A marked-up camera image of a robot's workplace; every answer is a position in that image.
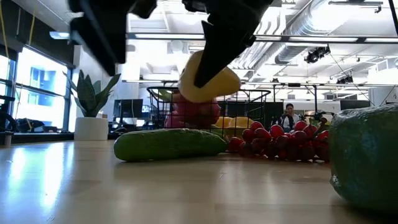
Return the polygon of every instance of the ceiling duct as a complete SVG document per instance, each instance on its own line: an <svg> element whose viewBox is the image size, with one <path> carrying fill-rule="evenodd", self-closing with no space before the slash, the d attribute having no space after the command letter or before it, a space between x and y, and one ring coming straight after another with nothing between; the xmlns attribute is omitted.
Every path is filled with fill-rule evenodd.
<svg viewBox="0 0 398 224"><path fill-rule="evenodd" d="M353 16L354 9L358 9L358 7L353 7L355 6L334 6L329 5L329 1L313 0L286 28L283 35L328 35ZM288 64L306 48L306 46L274 43L264 57L257 62L254 69L259 70L265 63Z"/></svg>

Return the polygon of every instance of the wooden table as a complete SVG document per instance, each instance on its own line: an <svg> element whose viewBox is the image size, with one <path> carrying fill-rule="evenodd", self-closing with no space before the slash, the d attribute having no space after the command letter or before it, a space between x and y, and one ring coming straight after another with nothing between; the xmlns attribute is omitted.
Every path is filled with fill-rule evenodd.
<svg viewBox="0 0 398 224"><path fill-rule="evenodd" d="M345 204L325 165L231 154L129 164L112 145L0 149L0 223L381 222Z"/></svg>

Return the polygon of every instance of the black wire basket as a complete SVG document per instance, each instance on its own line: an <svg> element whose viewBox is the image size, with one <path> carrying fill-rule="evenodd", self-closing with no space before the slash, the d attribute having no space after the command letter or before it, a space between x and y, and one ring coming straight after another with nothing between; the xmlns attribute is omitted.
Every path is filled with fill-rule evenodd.
<svg viewBox="0 0 398 224"><path fill-rule="evenodd" d="M177 87L154 86L147 91L154 129L204 129L224 138L241 137L242 131L254 121L265 125L264 105L271 93L268 90L239 90L212 102L193 104L181 97Z"/></svg>

